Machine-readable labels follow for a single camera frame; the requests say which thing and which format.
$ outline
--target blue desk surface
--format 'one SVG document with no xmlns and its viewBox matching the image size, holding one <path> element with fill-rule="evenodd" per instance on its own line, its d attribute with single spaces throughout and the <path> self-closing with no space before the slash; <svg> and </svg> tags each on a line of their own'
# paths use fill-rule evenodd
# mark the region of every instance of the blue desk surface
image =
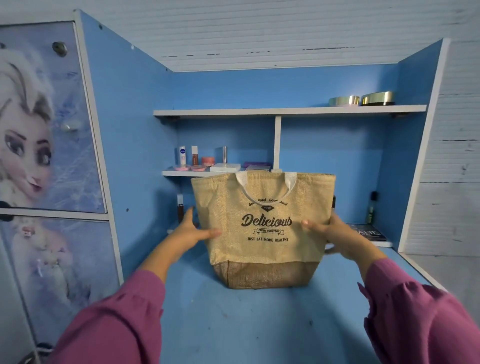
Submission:
<svg viewBox="0 0 480 364">
<path fill-rule="evenodd" d="M 384 252 L 428 283 L 398 253 Z M 326 256 L 308 287 L 231 290 L 202 243 L 170 269 L 162 364 L 379 363 L 363 329 L 369 305 L 355 263 Z"/>
</svg>

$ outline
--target jute tote bag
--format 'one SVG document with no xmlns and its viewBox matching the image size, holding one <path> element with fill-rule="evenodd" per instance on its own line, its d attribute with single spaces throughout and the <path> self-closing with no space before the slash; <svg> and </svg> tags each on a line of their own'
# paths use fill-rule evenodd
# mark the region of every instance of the jute tote bag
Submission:
<svg viewBox="0 0 480 364">
<path fill-rule="evenodd" d="M 325 250 L 300 221 L 330 219 L 335 176 L 240 171 L 193 178 L 202 228 L 221 228 L 206 241 L 210 264 L 230 288 L 307 285 Z"/>
</svg>

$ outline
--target burlap bottom panel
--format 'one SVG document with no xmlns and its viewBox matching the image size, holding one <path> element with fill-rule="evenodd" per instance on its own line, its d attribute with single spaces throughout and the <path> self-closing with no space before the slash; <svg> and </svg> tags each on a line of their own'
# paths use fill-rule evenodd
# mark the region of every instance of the burlap bottom panel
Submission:
<svg viewBox="0 0 480 364">
<path fill-rule="evenodd" d="M 318 262 L 237 263 L 221 262 L 213 269 L 229 288 L 256 289 L 306 286 Z"/>
</svg>

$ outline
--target pink long sleeve shirt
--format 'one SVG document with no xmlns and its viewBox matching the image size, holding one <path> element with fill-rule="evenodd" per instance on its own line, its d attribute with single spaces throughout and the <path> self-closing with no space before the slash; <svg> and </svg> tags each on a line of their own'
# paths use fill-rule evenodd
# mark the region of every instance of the pink long sleeve shirt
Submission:
<svg viewBox="0 0 480 364">
<path fill-rule="evenodd" d="M 452 295 L 421 285 L 390 259 L 375 262 L 360 291 L 370 302 L 364 325 L 382 363 L 480 364 L 480 330 Z M 165 286 L 135 272 L 119 291 L 82 310 L 50 364 L 158 364 Z"/>
</svg>

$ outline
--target white bag handle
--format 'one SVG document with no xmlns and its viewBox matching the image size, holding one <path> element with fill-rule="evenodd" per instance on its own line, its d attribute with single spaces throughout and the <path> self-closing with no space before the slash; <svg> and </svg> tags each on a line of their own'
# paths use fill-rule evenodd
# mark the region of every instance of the white bag handle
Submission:
<svg viewBox="0 0 480 364">
<path fill-rule="evenodd" d="M 293 187 L 295 187 L 295 184 L 297 183 L 297 173 L 296 172 L 285 172 L 284 175 L 285 175 L 285 184 L 287 185 L 287 188 L 288 188 L 287 193 L 285 193 L 283 195 L 283 197 L 279 198 L 278 200 L 268 203 L 268 202 L 257 201 L 248 194 L 248 192 L 246 190 L 247 182 L 248 182 L 247 171 L 246 170 L 241 170 L 239 172 L 235 172 L 235 177 L 237 177 L 237 181 L 240 183 L 241 189 L 243 190 L 243 193 L 245 194 L 245 196 L 247 196 L 247 198 L 250 201 L 252 201 L 254 204 L 257 204 L 257 205 L 260 205 L 260 206 L 276 205 L 276 204 L 280 203 L 280 201 L 283 200 L 285 197 L 287 197 L 290 194 L 290 192 L 292 192 Z"/>
</svg>

